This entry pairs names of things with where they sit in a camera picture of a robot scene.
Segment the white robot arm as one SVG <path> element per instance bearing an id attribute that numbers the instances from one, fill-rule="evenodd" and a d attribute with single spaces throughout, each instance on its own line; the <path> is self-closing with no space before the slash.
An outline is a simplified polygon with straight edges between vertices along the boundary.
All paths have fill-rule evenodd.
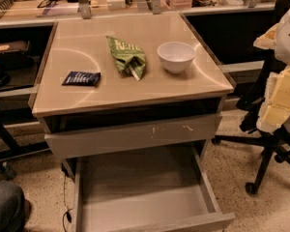
<path id="1" fill-rule="evenodd" d="M 257 38 L 254 46 L 272 49 L 286 67 L 271 73 L 266 82 L 265 100 L 258 114 L 257 128 L 265 132 L 279 129 L 290 117 L 290 9 L 280 22 Z"/>

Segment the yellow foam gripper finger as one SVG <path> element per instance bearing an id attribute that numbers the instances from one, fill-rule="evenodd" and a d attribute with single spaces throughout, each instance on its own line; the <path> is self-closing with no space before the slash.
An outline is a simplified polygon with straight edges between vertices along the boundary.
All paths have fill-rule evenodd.
<path id="1" fill-rule="evenodd" d="M 266 31 L 263 35 L 258 37 L 254 42 L 253 45 L 255 47 L 261 49 L 274 49 L 276 47 L 276 30 L 278 24 L 272 26 L 268 31 Z"/>
<path id="2" fill-rule="evenodd" d="M 290 66 L 280 73 L 271 72 L 267 80 L 261 121 L 280 127 L 290 117 Z"/>

